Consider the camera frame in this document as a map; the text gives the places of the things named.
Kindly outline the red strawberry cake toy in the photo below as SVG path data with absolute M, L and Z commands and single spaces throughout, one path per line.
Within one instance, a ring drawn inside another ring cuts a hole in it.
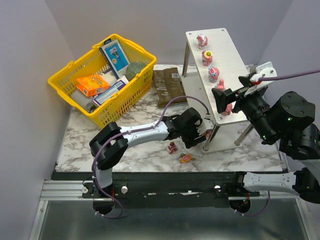
M 178 148 L 173 141 L 170 142 L 169 145 L 167 146 L 167 151 L 170 155 L 178 151 Z

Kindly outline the pink toy blue bow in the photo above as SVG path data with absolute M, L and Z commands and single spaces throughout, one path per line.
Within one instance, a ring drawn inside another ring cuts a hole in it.
M 211 66 L 208 68 L 208 80 L 211 83 L 216 83 L 220 75 L 218 68 Z

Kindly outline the pink toy orange plate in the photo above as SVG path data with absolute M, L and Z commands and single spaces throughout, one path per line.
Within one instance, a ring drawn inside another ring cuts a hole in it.
M 188 163 L 192 158 L 193 158 L 193 156 L 189 153 L 188 154 L 184 154 L 184 153 L 180 154 L 180 162 L 181 163 Z

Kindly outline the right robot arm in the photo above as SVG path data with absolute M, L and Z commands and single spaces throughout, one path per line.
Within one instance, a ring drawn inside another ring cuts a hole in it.
M 291 173 L 257 174 L 246 172 L 240 187 L 246 192 L 272 191 L 290 193 L 301 199 L 320 202 L 320 131 L 314 124 L 316 106 L 295 91 L 282 95 L 270 106 L 264 87 L 249 93 L 248 87 L 220 91 L 212 88 L 218 113 L 234 103 L 232 112 L 243 112 L 256 130 L 263 145 L 279 142 L 278 150 L 304 168 Z

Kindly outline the pink white bunny toy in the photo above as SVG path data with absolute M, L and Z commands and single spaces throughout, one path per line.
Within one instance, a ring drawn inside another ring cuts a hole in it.
M 204 35 L 203 33 L 200 33 L 197 37 L 197 47 L 201 50 L 204 50 L 206 48 L 206 46 L 208 45 L 208 38 L 206 35 Z

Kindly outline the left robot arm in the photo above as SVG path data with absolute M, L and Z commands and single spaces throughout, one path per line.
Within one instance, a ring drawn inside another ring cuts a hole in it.
M 138 126 L 107 124 L 90 142 L 94 157 L 93 179 L 101 189 L 113 183 L 112 170 L 119 163 L 125 151 L 131 147 L 154 142 L 171 141 L 180 138 L 187 149 L 206 140 L 206 133 L 213 129 L 210 116 L 201 117 L 193 107 L 181 114 L 160 117 L 160 120 Z

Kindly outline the pink toy yellow top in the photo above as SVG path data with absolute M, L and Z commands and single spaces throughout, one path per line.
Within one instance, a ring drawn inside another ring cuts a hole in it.
M 202 64 L 205 67 L 208 67 L 213 62 L 213 53 L 209 50 L 203 50 L 201 53 L 202 56 Z

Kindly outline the pink mushroom toy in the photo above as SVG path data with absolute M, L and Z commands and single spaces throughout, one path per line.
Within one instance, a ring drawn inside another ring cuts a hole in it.
M 222 92 L 225 90 L 225 82 L 223 79 L 219 80 L 218 85 L 216 85 L 216 89 Z

